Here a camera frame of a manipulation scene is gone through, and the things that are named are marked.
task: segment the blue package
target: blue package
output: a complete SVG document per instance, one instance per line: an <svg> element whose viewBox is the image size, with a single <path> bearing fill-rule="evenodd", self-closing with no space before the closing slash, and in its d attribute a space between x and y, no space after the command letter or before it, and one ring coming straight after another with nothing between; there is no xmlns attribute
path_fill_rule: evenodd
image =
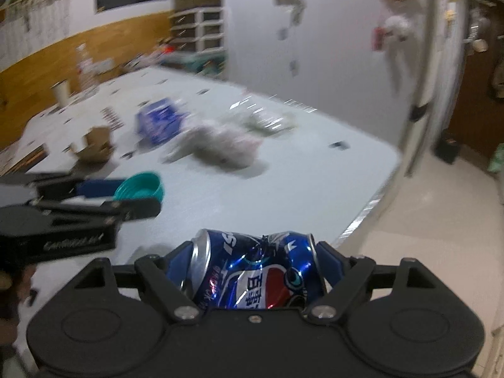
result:
<svg viewBox="0 0 504 378"><path fill-rule="evenodd" d="M137 132L152 145L163 144L178 134L184 116L183 113L177 112L170 99L158 100L144 105L138 112Z"/></svg>

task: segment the crumpled plastic bag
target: crumpled plastic bag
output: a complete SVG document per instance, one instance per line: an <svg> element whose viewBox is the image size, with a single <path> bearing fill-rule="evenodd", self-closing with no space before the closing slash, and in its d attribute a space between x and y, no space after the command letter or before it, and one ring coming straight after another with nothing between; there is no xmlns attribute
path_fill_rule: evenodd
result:
<svg viewBox="0 0 504 378"><path fill-rule="evenodd" d="M180 131L165 148L165 162L174 162L195 151L204 151L223 163L245 168L254 163L262 143L261 138L236 126L195 116L187 117Z"/></svg>

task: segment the white cup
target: white cup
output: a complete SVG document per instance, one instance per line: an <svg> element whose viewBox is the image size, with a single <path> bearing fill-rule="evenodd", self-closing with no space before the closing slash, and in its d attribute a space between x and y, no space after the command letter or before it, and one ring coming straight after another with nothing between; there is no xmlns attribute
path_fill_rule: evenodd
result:
<svg viewBox="0 0 504 378"><path fill-rule="evenodd" d="M70 104L70 83L67 79L55 83L51 89L58 101L58 108L64 108Z"/></svg>

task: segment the hanging plush toy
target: hanging plush toy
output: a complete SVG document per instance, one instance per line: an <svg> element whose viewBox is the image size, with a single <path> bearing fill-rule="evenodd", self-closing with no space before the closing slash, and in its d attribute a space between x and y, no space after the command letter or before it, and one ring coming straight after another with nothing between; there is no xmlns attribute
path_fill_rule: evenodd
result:
<svg viewBox="0 0 504 378"><path fill-rule="evenodd" d="M399 41L405 41L411 35L411 21L404 15L393 15L385 20L383 28L386 35L394 36Z"/></svg>

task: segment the screw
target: screw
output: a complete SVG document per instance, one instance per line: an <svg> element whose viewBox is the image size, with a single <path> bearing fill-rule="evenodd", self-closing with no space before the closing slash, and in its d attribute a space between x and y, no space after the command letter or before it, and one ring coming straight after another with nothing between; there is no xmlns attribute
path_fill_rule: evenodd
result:
<svg viewBox="0 0 504 378"><path fill-rule="evenodd" d="M336 315L336 309L330 305L318 305L312 308L312 315L320 319L329 319Z"/></svg>
<svg viewBox="0 0 504 378"><path fill-rule="evenodd" d="M259 324L262 320L263 320L263 318L260 315L251 315L249 317L249 321L252 324Z"/></svg>
<svg viewBox="0 0 504 378"><path fill-rule="evenodd" d="M190 305L182 305L182 307L176 308L173 313L179 319L194 319L200 314L200 311Z"/></svg>

